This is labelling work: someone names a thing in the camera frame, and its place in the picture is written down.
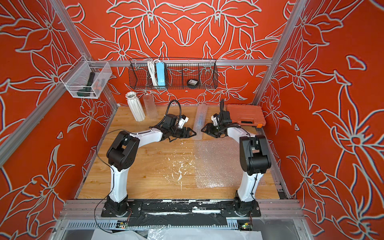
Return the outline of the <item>bubble wrap sheet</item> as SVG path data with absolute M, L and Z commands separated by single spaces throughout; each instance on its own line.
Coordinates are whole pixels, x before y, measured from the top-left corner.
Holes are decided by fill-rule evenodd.
M 235 188 L 242 180 L 239 144 L 232 138 L 195 141 L 198 188 Z

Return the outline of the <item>clear glass vase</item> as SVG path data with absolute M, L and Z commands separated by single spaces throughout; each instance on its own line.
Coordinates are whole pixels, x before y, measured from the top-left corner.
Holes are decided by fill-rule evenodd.
M 147 116 L 151 119 L 156 119 L 158 117 L 158 111 L 155 104 L 155 100 L 152 94 L 146 94 L 143 96 L 143 101 L 145 104 Z

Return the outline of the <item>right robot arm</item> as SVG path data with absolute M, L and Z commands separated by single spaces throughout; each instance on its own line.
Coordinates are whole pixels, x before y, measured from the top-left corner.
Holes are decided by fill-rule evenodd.
M 252 134 L 241 125 L 233 123 L 228 111 L 211 116 L 211 122 L 201 132 L 214 138 L 230 137 L 239 144 L 243 177 L 232 209 L 240 217 L 250 215 L 257 205 L 256 190 L 259 182 L 272 165 L 266 137 Z

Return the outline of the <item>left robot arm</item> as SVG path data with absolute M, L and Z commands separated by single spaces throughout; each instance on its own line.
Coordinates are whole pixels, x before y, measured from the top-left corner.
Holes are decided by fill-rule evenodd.
M 136 159 L 138 149 L 166 139 L 172 142 L 196 136 L 193 129 L 184 126 L 187 121 L 185 115 L 167 114 L 159 124 L 147 131 L 132 133 L 122 130 L 118 133 L 107 151 L 111 167 L 111 190 L 106 197 L 102 217 L 124 217 L 135 212 L 128 203 L 127 183 L 129 169 Z

